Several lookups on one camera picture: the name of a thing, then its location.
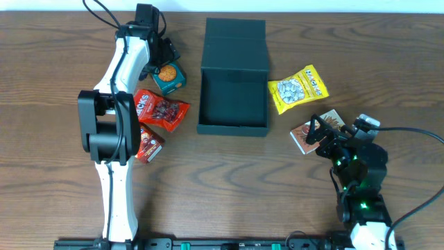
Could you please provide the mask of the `Pocky chocolate stick box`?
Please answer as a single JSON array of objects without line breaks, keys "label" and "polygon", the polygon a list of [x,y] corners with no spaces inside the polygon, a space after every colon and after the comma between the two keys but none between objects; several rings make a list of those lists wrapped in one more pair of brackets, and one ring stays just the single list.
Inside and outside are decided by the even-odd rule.
[{"label": "Pocky chocolate stick box", "polygon": [[[327,122],[332,128],[335,128],[338,131],[342,126],[345,125],[345,122],[341,119],[341,117],[339,116],[338,112],[335,111],[335,109],[332,109],[329,112],[322,114],[320,118],[323,119],[325,122]],[[319,142],[316,142],[314,144],[306,143],[310,125],[311,122],[308,121],[300,125],[299,127],[294,128],[290,132],[290,136],[293,138],[293,140],[298,145],[299,149],[302,151],[304,155],[315,151],[320,144]]]}]

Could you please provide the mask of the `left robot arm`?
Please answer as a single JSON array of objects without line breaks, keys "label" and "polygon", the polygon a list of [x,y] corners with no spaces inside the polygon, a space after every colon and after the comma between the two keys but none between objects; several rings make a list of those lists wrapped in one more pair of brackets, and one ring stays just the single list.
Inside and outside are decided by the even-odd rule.
[{"label": "left robot arm", "polygon": [[132,170],[141,142],[133,94],[138,81],[179,59],[164,37],[163,13],[139,3],[135,18],[115,28],[115,52],[103,78],[78,95],[81,142],[101,180],[104,226],[93,249],[133,249],[138,221],[133,203]]}]

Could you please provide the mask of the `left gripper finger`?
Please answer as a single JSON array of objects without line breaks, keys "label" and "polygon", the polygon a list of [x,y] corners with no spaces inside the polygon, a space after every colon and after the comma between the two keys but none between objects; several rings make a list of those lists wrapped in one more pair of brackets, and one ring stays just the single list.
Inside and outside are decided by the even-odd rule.
[{"label": "left gripper finger", "polygon": [[139,80],[143,81],[144,79],[147,78],[147,76],[149,74],[159,74],[159,73],[160,73],[159,67],[147,64],[143,67],[143,69],[139,75]]},{"label": "left gripper finger", "polygon": [[163,49],[162,49],[162,64],[167,65],[169,63],[172,63],[180,58],[180,53],[178,50],[174,47],[172,41],[169,38],[165,38],[163,40]]}]

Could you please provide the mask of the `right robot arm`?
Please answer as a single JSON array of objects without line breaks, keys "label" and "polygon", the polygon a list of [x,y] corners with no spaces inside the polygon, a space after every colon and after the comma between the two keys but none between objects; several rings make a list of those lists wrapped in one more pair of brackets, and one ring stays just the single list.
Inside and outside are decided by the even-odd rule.
[{"label": "right robot arm", "polygon": [[373,140],[380,122],[358,116],[352,126],[333,128],[312,115],[307,144],[319,143],[316,154],[332,161],[336,213],[344,231],[331,233],[322,249],[398,249],[389,230],[392,220],[381,194],[388,153]]}]

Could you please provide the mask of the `red Hello Panda box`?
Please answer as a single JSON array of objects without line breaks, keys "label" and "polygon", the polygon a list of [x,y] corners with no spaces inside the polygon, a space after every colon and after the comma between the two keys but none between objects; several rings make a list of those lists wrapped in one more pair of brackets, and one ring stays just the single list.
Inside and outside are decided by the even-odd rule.
[{"label": "red Hello Panda box", "polygon": [[150,163],[162,150],[165,140],[144,123],[139,123],[141,141],[136,158],[144,164]]}]

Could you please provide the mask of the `teal Chunkies cookie box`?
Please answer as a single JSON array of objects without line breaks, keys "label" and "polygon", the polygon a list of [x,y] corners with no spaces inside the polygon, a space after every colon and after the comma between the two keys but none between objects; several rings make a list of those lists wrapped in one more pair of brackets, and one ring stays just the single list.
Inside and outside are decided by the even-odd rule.
[{"label": "teal Chunkies cookie box", "polygon": [[152,78],[163,95],[168,95],[187,84],[186,73],[177,62],[171,62],[160,69],[159,74],[152,74]]}]

